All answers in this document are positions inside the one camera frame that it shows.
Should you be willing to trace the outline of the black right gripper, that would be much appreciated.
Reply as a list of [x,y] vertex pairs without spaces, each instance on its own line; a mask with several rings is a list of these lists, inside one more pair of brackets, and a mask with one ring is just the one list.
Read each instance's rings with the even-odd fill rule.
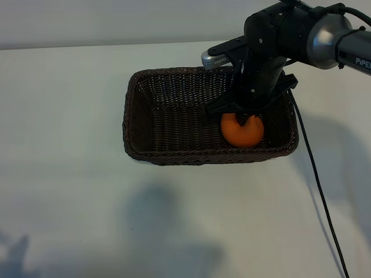
[[[206,106],[209,114],[236,113],[236,121],[244,126],[252,112],[267,108],[281,95],[294,89],[298,80],[285,75],[283,56],[260,57],[249,53],[235,66],[231,86]],[[262,114],[255,114],[263,119]]]

